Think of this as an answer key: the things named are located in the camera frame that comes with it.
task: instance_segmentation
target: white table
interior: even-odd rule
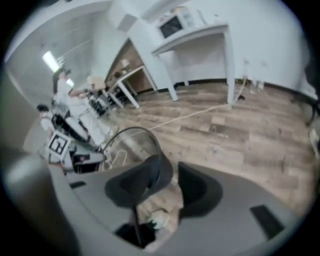
[[[153,82],[153,80],[151,79],[147,69],[145,68],[144,65],[137,67],[136,69],[130,71],[129,73],[123,75],[122,77],[120,77],[114,84],[114,86],[112,86],[108,92],[103,89],[102,93],[104,94],[104,96],[108,97],[110,96],[111,99],[113,99],[113,101],[120,107],[120,108],[124,108],[124,105],[120,102],[120,100],[117,99],[117,97],[115,96],[115,94],[113,93],[113,90],[116,87],[119,87],[121,89],[121,91],[123,91],[123,93],[125,94],[125,96],[129,99],[129,101],[138,109],[140,108],[140,105],[138,104],[138,102],[135,100],[134,97],[132,97],[131,93],[129,92],[129,90],[134,94],[137,95],[137,92],[132,88],[132,86],[130,85],[130,83],[128,81],[125,81],[127,78],[129,78],[130,76],[132,76],[134,73],[138,72],[142,70],[143,73],[145,74],[146,78],[148,79],[150,85],[152,86],[153,90],[156,91],[157,88]]]
[[[232,104],[234,93],[235,93],[235,61],[234,61],[234,50],[231,41],[231,35],[229,32],[229,26],[227,23],[215,23],[210,25],[204,25],[202,27],[195,27],[185,29],[177,32],[168,38],[166,38],[160,45],[158,45],[151,52],[154,56],[159,58],[160,54],[174,51],[179,45],[188,41],[203,38],[209,35],[223,34],[224,36],[224,51],[226,59],[226,82],[228,84],[228,96],[227,102]],[[189,85],[188,79],[185,79],[184,84]],[[176,91],[173,86],[169,86],[168,90],[174,101],[178,99]]]

